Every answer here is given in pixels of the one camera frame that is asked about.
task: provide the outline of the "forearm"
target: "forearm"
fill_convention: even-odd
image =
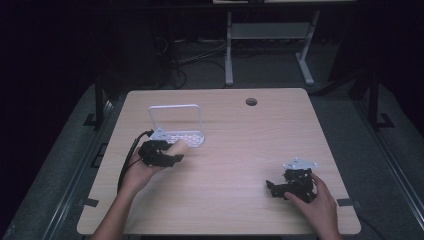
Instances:
[[[125,189],[119,191],[109,211],[91,239],[121,239],[135,194]]]
[[[338,231],[318,233],[319,240],[342,240],[342,236]]]

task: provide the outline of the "wooden table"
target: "wooden table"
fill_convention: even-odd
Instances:
[[[257,105],[248,106],[247,98],[255,98]],[[126,234],[313,233],[296,207],[272,198],[265,184],[284,183],[283,163],[295,157],[317,162],[314,172],[334,198],[349,198],[303,89],[136,91],[127,96],[90,192],[98,205],[85,206],[78,232],[92,234],[109,209],[134,139],[153,128],[148,108],[193,103],[202,110],[205,141],[137,195]],[[352,206],[337,211],[342,234],[360,231]]]

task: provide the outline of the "hand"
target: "hand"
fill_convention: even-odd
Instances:
[[[92,240],[121,239],[135,195],[147,185],[155,173],[164,169],[163,167],[153,167],[144,164],[140,155],[138,155],[139,149],[137,148],[131,156],[118,195],[91,236]]]
[[[121,189],[119,190],[129,191],[134,196],[147,185],[153,175],[164,169],[164,167],[147,166],[144,164],[138,154],[139,150],[140,147],[131,156],[127,172],[122,180]]]
[[[311,176],[317,185],[317,197],[311,203],[305,203],[289,192],[286,192],[284,196],[305,215],[321,240],[342,239],[337,226],[336,201],[331,196],[327,185],[314,173]]]

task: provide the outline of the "hole in table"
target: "hole in table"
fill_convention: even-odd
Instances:
[[[249,106],[255,106],[256,104],[258,104],[258,100],[254,98],[248,98],[246,99],[246,104]]]

